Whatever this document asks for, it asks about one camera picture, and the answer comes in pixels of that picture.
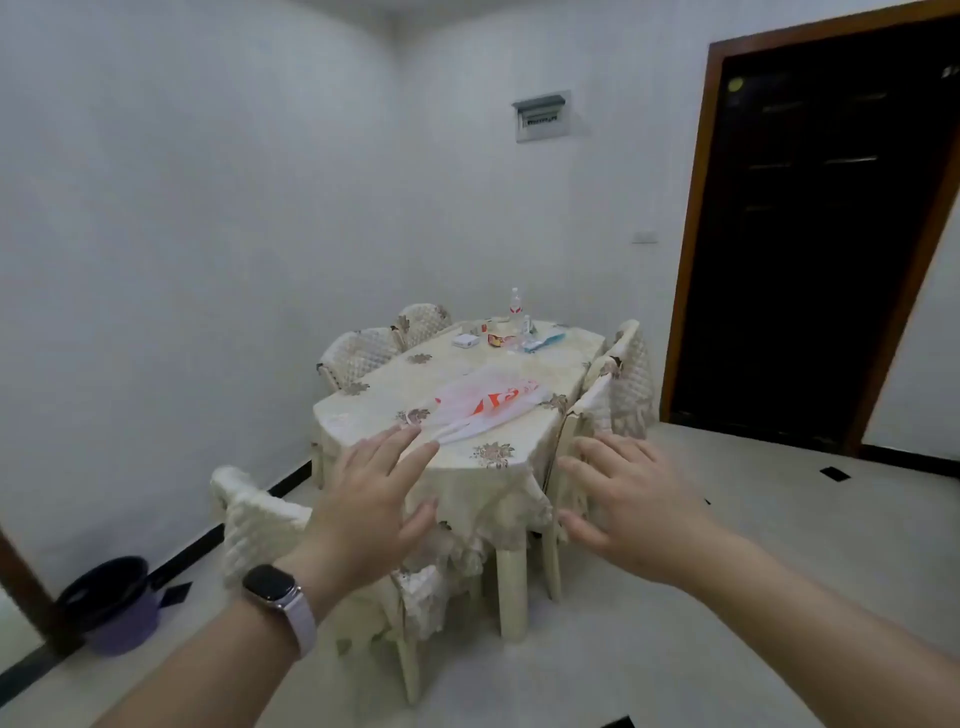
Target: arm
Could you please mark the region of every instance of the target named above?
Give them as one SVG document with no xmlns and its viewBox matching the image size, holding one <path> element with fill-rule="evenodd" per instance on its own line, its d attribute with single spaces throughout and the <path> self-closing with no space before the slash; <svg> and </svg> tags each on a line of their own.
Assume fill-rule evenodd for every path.
<svg viewBox="0 0 960 728">
<path fill-rule="evenodd" d="M 395 426 L 347 450 L 302 543 L 276 561 L 297 579 L 318 624 L 344 596 L 399 566 L 433 527 L 434 503 L 406 522 L 400 516 L 404 497 L 439 448 L 428 443 L 398 463 L 419 433 Z M 238 598 L 96 725 L 253 726 L 298 657 L 281 615 Z"/>
<path fill-rule="evenodd" d="M 563 458 L 608 516 L 561 513 L 570 536 L 622 569 L 702 601 L 827 726 L 960 725 L 960 665 L 722 528 L 663 454 L 616 435 Z"/>
</svg>

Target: left hand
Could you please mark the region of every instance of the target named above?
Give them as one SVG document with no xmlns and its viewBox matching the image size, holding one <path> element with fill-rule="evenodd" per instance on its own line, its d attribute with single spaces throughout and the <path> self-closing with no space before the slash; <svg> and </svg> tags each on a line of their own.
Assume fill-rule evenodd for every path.
<svg viewBox="0 0 960 728">
<path fill-rule="evenodd" d="M 303 541 L 276 562 L 294 575 L 315 612 L 318 602 L 339 601 L 396 569 L 436 523 L 435 501 L 403 519 L 403 500 L 440 449 L 429 442 L 400 461 L 419 434 L 419 427 L 395 425 L 347 449 Z"/>
</svg>

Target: wooden door frame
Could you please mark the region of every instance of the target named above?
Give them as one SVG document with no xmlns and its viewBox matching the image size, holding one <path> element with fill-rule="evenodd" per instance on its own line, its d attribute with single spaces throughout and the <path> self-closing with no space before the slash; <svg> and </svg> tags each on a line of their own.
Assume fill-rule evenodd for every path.
<svg viewBox="0 0 960 728">
<path fill-rule="evenodd" d="M 677 291 L 674 295 L 673 317 L 670 321 L 670 340 L 667 345 L 666 366 L 663 370 L 663 389 L 660 396 L 660 419 L 663 422 L 670 422 L 674 388 L 677 384 L 680 348 L 684 338 L 686 304 L 689 297 L 690 277 L 693 273 L 694 249 L 697 244 L 700 216 L 704 203 L 704 190 L 707 185 L 710 147 L 713 141 L 713 128 L 716 123 L 724 61 L 757 51 L 768 51 L 814 40 L 892 28 L 907 23 L 936 20 L 951 15 L 960 15 L 960 0 L 923 0 L 922 2 L 896 5 L 876 11 L 859 12 L 854 15 L 820 20 L 792 28 L 768 31 L 754 36 L 736 37 L 710 44 L 707 57 L 707 73 L 704 79 L 704 97 L 700 106 L 700 126 L 697 129 L 697 144 L 690 179 L 690 193 L 686 203 L 684 242 L 680 253 L 680 269 L 677 273 Z M 913 304 L 920 293 L 926 270 L 947 224 L 958 188 L 960 188 L 960 127 L 958 127 L 950 144 L 947 166 L 944 169 L 940 185 L 933 196 L 926 219 L 921 225 L 920 237 L 914 246 L 911 259 L 907 265 L 906 275 L 901 284 L 893 312 L 881 336 L 876 359 L 867 374 L 863 395 L 856 407 L 851 427 L 844 437 L 842 451 L 846 454 L 857 454 L 860 450 L 867 423 L 874 412 L 876 400 L 880 396 L 880 390 L 883 388 L 887 372 L 890 370 L 890 365 L 897 353 L 900 337 L 903 335 L 907 320 L 910 318 L 910 311 L 913 309 Z"/>
<path fill-rule="evenodd" d="M 59 655 L 69 655 L 80 638 L 63 620 L 54 600 L 39 579 L 0 530 L 0 585 L 34 626 L 44 641 Z"/>
</svg>

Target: baseboard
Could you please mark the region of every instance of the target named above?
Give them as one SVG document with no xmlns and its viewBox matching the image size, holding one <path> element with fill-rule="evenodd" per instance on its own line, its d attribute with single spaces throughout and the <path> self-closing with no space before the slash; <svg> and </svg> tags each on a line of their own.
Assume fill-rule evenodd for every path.
<svg viewBox="0 0 960 728">
<path fill-rule="evenodd" d="M 284 497 L 311 474 L 311 465 L 304 463 L 270 488 L 270 495 Z M 224 525 L 218 523 L 199 539 L 181 549 L 150 573 L 154 591 L 162 589 L 192 567 L 224 541 Z M 12 667 L 0 672 L 0 708 L 27 690 L 33 683 L 69 657 L 76 649 L 57 654 L 49 644 L 44 644 Z"/>
<path fill-rule="evenodd" d="M 899 449 L 882 448 L 878 445 L 861 445 L 857 454 L 861 460 L 872 460 L 884 465 L 895 465 L 898 468 L 909 468 L 921 473 L 935 473 L 947 477 L 960 478 L 960 460 L 950 460 L 946 457 L 920 455 L 916 452 L 905 452 Z"/>
</svg>

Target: forearm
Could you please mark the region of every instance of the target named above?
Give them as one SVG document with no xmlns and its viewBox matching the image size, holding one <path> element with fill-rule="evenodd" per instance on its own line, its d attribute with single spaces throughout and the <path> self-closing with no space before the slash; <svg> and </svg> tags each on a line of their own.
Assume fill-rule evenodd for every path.
<svg viewBox="0 0 960 728">
<path fill-rule="evenodd" d="M 735 536 L 687 589 L 827 726 L 960 725 L 960 667 Z"/>
<path fill-rule="evenodd" d="M 338 601 L 335 590 L 312 578 L 296 554 L 277 565 L 297 578 L 320 623 Z M 281 614 L 238 597 L 97 727 L 253 726 L 299 656 L 297 639 Z"/>
</svg>

